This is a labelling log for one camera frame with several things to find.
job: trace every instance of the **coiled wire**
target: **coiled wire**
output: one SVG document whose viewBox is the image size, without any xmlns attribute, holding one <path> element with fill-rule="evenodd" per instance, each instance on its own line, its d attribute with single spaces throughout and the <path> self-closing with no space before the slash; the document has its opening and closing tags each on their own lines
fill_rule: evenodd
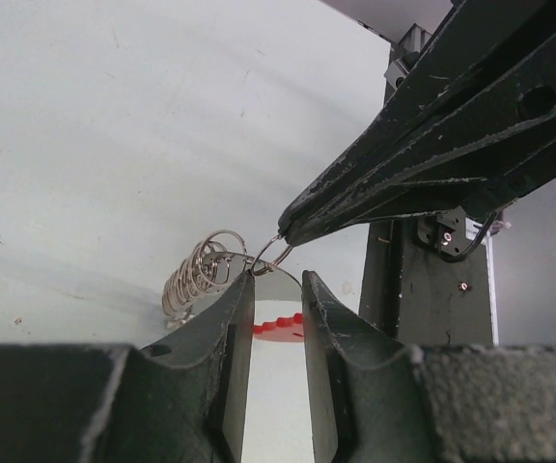
<svg viewBox="0 0 556 463">
<path fill-rule="evenodd" d="M 241 252 L 247 255 L 243 238 L 230 230 L 219 230 L 210 234 L 203 241 L 199 241 L 190 256 L 181 262 L 173 275 L 167 280 L 162 293 L 162 310 L 170 319 L 169 326 L 182 325 L 190 318 L 192 304 L 207 294 L 213 294 L 227 287 L 230 273 L 230 259 L 217 258 L 204 262 L 210 253 L 228 252 L 227 247 L 216 238 L 220 235 L 230 235 L 237 240 Z M 217 281 L 218 266 L 221 261 L 227 265 L 226 276 L 223 281 Z"/>
</svg>

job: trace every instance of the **black cable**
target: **black cable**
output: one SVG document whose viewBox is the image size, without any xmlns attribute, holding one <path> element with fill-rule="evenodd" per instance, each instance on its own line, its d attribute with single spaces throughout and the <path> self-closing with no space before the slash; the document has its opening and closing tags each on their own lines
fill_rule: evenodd
<svg viewBox="0 0 556 463">
<path fill-rule="evenodd" d="M 484 237 L 487 235 L 488 230 L 490 229 L 490 227 L 492 226 L 494 221 L 497 220 L 498 216 L 499 216 L 498 212 L 492 212 L 491 214 L 489 214 L 488 217 L 483 222 L 482 227 L 480 228 L 480 230 L 475 235 L 475 238 L 473 238 L 473 241 L 471 241 L 469 243 L 469 245 L 466 248 L 464 248 L 464 250 L 460 254 L 456 254 L 455 256 L 445 255 L 441 251 L 440 246 L 438 246 L 437 250 L 439 252 L 439 257 L 443 261 L 448 262 L 448 263 L 463 262 L 465 259 L 467 259 L 471 255 L 471 253 L 473 253 L 473 251 L 476 250 L 476 248 L 478 246 L 480 246 L 480 244 L 482 244 L 482 240 L 484 240 Z"/>
</svg>

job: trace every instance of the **red object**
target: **red object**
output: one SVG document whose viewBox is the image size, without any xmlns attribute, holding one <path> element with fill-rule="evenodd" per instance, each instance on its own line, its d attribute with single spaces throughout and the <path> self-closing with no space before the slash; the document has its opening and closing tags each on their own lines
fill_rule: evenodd
<svg viewBox="0 0 556 463">
<path fill-rule="evenodd" d="M 274 342 L 303 342 L 304 316 L 281 316 L 276 321 L 266 321 L 263 325 L 255 325 L 254 336 L 257 340 L 273 340 Z"/>
</svg>

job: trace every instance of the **gray floor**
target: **gray floor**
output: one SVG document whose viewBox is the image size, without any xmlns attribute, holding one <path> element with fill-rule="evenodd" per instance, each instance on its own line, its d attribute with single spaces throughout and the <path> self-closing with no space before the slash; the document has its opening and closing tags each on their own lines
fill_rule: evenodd
<svg viewBox="0 0 556 463">
<path fill-rule="evenodd" d="M 502 344 L 556 343 L 556 180 L 508 208 L 494 239 Z"/>
</svg>

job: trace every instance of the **metal spring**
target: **metal spring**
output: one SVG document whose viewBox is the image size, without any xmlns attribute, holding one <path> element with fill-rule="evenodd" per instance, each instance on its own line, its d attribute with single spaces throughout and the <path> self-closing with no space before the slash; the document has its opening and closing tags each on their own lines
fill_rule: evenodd
<svg viewBox="0 0 556 463">
<path fill-rule="evenodd" d="M 203 241 L 199 241 L 190 256 L 181 262 L 180 268 L 171 275 L 164 285 L 162 310 L 169 317 L 167 323 L 169 328 L 181 326 L 188 321 L 191 317 L 192 304 L 199 298 L 219 292 L 231 284 L 229 281 L 231 271 L 230 258 L 211 259 L 209 262 L 206 261 L 204 263 L 204 257 L 209 253 L 230 252 L 224 244 L 215 239 L 221 234 L 227 234 L 235 238 L 241 247 L 241 253 L 245 256 L 248 255 L 243 238 L 234 231 L 215 231 Z M 267 248 L 281 238 L 281 235 L 274 236 L 265 244 L 255 258 L 249 257 L 249 266 L 247 268 L 252 269 L 253 275 L 256 277 L 264 275 L 271 271 L 271 266 L 277 267 L 289 255 L 292 250 L 291 246 L 287 246 L 270 265 L 265 265 L 264 261 L 260 260 L 261 255 Z M 219 282 L 217 281 L 218 266 L 222 261 L 226 263 L 227 270 L 224 281 Z M 263 265 L 258 270 L 255 270 L 257 263 L 262 263 Z"/>
<path fill-rule="evenodd" d="M 243 254 L 248 254 L 243 238 L 230 230 L 219 230 L 210 234 L 203 241 L 199 241 L 187 259 L 181 262 L 173 275 L 164 284 L 162 293 L 162 310 L 171 322 L 185 323 L 190 317 L 192 304 L 206 294 L 212 294 L 229 285 L 229 262 L 227 261 L 227 276 L 224 282 L 216 281 L 219 260 L 203 264 L 203 258 L 209 253 L 227 252 L 224 244 L 215 238 L 221 234 L 228 234 L 235 238 Z"/>
</svg>

